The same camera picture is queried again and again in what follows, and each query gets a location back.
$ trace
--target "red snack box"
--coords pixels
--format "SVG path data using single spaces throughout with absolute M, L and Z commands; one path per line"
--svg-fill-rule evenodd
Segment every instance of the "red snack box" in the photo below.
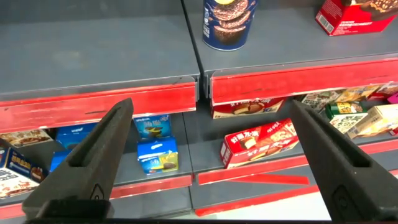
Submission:
M 259 113 L 275 113 L 282 106 L 285 99 L 286 97 L 282 97 L 216 105 L 213 106 L 213 119 Z
M 391 134 L 392 136 L 397 135 L 397 134 L 398 134 L 398 128 L 395 128 L 394 130 L 391 130 L 391 131 L 390 131 L 390 134 Z
M 292 120 L 285 119 L 226 135 L 221 160 L 229 169 L 289 150 L 298 142 Z
M 398 14 L 396 0 L 326 0 L 316 21 L 330 36 L 381 32 Z

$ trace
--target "blue cylindrical canister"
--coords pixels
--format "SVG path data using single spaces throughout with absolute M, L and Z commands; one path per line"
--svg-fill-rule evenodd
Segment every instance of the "blue cylindrical canister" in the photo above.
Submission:
M 203 41 L 217 50 L 241 48 L 249 34 L 257 0 L 204 0 Z

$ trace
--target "biscuit package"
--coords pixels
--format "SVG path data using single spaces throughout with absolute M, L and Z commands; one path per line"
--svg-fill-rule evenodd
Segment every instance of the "biscuit package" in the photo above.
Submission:
M 48 172 L 14 149 L 0 147 L 0 198 L 26 193 L 36 188 Z
M 137 156 L 147 175 L 178 170 L 178 151 L 174 137 L 139 142 Z
M 315 20 L 329 36 L 381 32 L 398 14 L 396 0 L 326 0 Z
M 164 138 L 172 135 L 170 115 L 134 118 L 142 139 Z
M 380 86 L 362 86 L 356 88 L 349 88 L 342 92 L 342 94 L 336 99 L 336 102 L 351 102 L 366 100 L 370 94 L 375 92 Z
M 387 83 L 369 96 L 370 100 L 384 100 L 398 93 L 398 83 Z
M 220 156 L 230 169 L 292 149 L 298 142 L 292 121 L 285 119 L 226 135 Z
M 328 104 L 325 114 L 331 125 L 343 134 L 368 115 L 360 102 Z
M 44 130 L 19 131 L 0 134 L 0 138 L 14 147 L 24 147 L 39 142 L 52 141 L 52 138 Z
M 351 139 L 373 136 L 398 128 L 398 105 L 373 106 L 368 113 L 347 132 Z
M 216 105 L 212 108 L 213 119 L 259 113 L 275 113 L 282 107 L 285 99 L 285 97 L 271 98 Z
M 327 103 L 333 103 L 341 95 L 342 91 L 343 90 L 309 93 L 304 97 L 300 97 L 299 100 L 302 103 L 309 105 L 315 111 L 320 112 L 325 108 Z

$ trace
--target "cookie image on box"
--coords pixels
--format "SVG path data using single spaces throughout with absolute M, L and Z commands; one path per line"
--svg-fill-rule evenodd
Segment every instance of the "cookie image on box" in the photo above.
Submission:
M 214 26 L 216 38 L 225 45 L 236 44 L 242 37 L 246 26 L 241 26 L 234 29 L 226 29 L 221 26 Z
M 381 21 L 398 14 L 398 0 L 372 0 L 361 6 L 371 13 L 372 21 Z
M 220 21 L 230 21 L 242 15 L 248 4 L 248 0 L 234 0 L 229 4 L 218 4 L 214 8 L 214 15 Z
M 241 146 L 244 149 L 250 149 L 251 147 L 255 146 L 257 144 L 256 140 L 254 137 L 247 137 L 242 140 L 240 140 Z
M 235 106 L 232 110 L 232 114 L 254 114 L 262 112 L 264 108 L 263 103 L 244 103 L 238 106 Z

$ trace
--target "shelf compartment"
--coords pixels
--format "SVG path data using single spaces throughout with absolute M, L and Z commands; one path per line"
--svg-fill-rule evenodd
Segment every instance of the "shelf compartment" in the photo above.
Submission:
M 180 1 L 2 2 L 0 133 L 195 110 L 199 68 Z
M 111 198 L 137 197 L 154 192 L 166 192 L 191 186 L 192 165 L 188 151 L 185 126 L 181 113 L 172 114 L 172 134 L 177 140 L 179 168 L 175 171 L 161 174 L 146 175 L 137 160 L 137 140 L 139 133 L 135 126 L 131 126 L 118 171 L 114 180 Z M 23 155 L 37 164 L 49 168 L 54 151 L 61 151 L 63 147 L 55 142 L 34 144 L 18 149 Z M 0 200 L 0 219 L 24 215 L 20 206 L 29 193 Z
M 202 41 L 203 2 L 184 1 L 212 103 L 397 82 L 398 21 L 381 33 L 329 37 L 315 21 L 323 2 L 259 2 L 245 45 L 222 52 Z
M 396 163 L 398 150 L 373 154 L 371 157 L 393 175 L 398 175 L 398 164 Z M 205 216 L 319 191 L 309 166 L 267 174 L 307 176 L 310 185 L 236 183 L 232 181 L 198 185 L 197 182 L 194 182 L 190 191 L 196 215 Z M 212 197 L 203 198 L 201 195 L 212 195 Z
M 224 169 L 220 159 L 221 145 L 226 134 L 288 118 L 291 101 L 292 99 L 288 99 L 277 113 L 233 118 L 212 119 L 209 102 L 198 103 L 197 111 L 194 113 L 183 113 L 190 155 L 191 158 L 195 158 L 192 159 L 192 167 L 197 183 L 200 185 L 211 184 L 307 165 L 308 162 L 300 144 L 289 151 L 233 169 Z M 364 102 L 364 105 L 370 108 L 380 103 L 382 102 L 367 101 Z M 391 136 L 389 133 L 369 138 L 358 138 L 353 141 L 368 154 L 395 150 L 398 145 L 398 137 Z

